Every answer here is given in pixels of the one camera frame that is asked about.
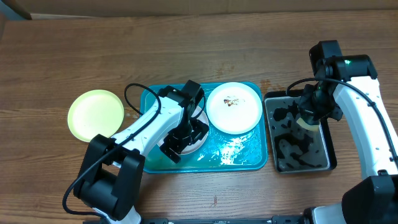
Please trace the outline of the yellow green sponge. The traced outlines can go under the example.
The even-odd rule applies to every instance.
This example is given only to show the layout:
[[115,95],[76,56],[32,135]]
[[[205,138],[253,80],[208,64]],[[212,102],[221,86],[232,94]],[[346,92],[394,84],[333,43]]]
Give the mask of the yellow green sponge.
[[302,127],[303,129],[306,129],[308,131],[318,131],[319,130],[319,125],[320,121],[318,119],[314,120],[313,118],[299,118],[297,120],[297,124]]

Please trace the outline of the yellow-green plate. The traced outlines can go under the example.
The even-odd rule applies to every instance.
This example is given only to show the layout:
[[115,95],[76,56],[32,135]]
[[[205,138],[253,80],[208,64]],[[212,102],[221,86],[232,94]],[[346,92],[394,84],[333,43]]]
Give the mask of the yellow-green plate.
[[110,137],[121,127],[124,106],[114,93],[91,90],[80,95],[71,105],[67,124],[79,140],[90,142],[97,134]]

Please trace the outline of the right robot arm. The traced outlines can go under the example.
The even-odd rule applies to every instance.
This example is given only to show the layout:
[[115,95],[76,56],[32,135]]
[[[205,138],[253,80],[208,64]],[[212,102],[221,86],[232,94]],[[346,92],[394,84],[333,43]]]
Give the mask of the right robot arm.
[[311,130],[322,119],[346,118],[361,164],[362,181],[341,202],[309,208],[310,223],[397,223],[397,133],[368,55],[344,56],[335,40],[309,51],[315,85],[306,83],[298,124]]

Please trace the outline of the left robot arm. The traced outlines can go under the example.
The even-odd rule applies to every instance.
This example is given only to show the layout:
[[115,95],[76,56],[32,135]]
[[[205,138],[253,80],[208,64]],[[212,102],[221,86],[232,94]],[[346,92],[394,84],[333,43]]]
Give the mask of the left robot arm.
[[[205,142],[209,126],[199,119],[204,109],[196,112],[206,101],[200,84],[189,80],[181,90],[168,85],[154,96],[152,107],[130,127],[110,138],[98,134],[90,141],[78,177],[63,196],[67,213],[97,216],[99,223],[140,223],[134,205],[148,153],[158,145],[177,164],[183,150]],[[92,211],[69,209],[69,194]]]

